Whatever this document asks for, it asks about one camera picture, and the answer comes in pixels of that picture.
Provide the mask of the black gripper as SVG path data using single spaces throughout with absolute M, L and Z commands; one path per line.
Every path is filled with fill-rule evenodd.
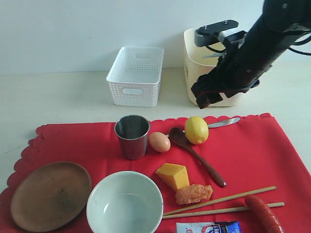
M 200 109 L 232 97 L 259 84 L 260 76 L 287 49 L 281 33 L 248 33 L 240 47 L 234 47 L 209 74 L 199 76 L 191 91 Z

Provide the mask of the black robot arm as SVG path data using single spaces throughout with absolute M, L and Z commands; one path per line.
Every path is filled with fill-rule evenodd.
M 195 30 L 197 47 L 210 48 L 220 42 L 223 50 L 213 49 L 218 56 L 216 67 L 198 77 L 191 91 L 200 109 L 246 93 L 259 85 L 260 76 L 286 50 L 295 52 L 310 38 L 311 2 L 309 0 L 266 0 L 260 17 L 249 31 L 238 28 L 235 20 L 225 20 Z

